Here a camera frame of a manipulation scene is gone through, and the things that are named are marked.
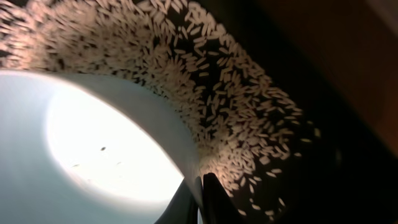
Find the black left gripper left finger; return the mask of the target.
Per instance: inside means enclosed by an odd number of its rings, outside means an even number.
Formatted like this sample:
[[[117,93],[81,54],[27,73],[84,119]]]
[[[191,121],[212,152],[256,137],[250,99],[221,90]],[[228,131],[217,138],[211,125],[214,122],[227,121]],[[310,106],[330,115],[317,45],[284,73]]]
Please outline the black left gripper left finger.
[[[198,224],[198,205],[184,180],[155,224]]]

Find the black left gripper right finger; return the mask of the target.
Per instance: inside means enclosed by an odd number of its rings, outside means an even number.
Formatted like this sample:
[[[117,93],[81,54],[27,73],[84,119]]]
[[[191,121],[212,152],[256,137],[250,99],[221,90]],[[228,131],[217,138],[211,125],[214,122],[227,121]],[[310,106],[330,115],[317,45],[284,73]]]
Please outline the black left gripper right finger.
[[[214,173],[203,176],[203,208],[205,221],[208,224],[244,223]]]

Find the pile of white rice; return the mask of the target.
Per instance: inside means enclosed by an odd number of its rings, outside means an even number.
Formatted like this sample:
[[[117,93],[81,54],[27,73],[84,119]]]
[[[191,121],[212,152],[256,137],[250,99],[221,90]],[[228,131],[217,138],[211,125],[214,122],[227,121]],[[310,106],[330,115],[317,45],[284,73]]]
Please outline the pile of white rice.
[[[118,77],[161,96],[246,222],[292,211],[321,136],[196,1],[2,1],[1,67]]]

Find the light blue bowl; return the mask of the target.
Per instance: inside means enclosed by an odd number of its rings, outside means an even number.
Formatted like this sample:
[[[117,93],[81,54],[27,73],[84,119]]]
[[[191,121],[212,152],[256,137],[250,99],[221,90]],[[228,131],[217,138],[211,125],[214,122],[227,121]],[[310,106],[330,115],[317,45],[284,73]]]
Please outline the light blue bowl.
[[[155,223],[182,181],[198,205],[187,126],[118,78],[1,71],[2,223]]]

